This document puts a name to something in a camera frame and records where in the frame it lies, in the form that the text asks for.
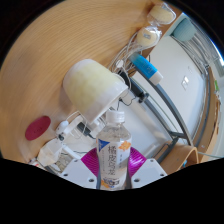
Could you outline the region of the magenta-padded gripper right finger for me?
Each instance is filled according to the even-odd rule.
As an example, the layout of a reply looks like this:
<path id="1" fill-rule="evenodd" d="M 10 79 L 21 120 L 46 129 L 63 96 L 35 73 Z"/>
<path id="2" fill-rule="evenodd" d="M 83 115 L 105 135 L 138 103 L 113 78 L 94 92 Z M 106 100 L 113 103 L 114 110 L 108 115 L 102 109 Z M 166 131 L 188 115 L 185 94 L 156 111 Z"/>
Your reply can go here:
<path id="1" fill-rule="evenodd" d="M 130 151 L 128 174 L 132 189 L 144 187 L 166 176 L 166 172 L 155 159 L 146 159 L 135 148 Z"/>

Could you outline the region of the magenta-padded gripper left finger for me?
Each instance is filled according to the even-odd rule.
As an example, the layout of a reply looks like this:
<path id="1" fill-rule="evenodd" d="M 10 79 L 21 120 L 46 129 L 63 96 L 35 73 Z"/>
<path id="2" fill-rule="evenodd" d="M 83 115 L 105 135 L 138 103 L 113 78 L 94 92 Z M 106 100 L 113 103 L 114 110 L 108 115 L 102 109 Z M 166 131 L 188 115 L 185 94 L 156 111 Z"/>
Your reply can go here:
<path id="1" fill-rule="evenodd" d="M 85 155 L 66 150 L 72 160 L 66 165 L 60 177 L 75 183 L 81 187 L 96 189 L 99 180 L 99 162 L 97 150 L 91 149 Z"/>

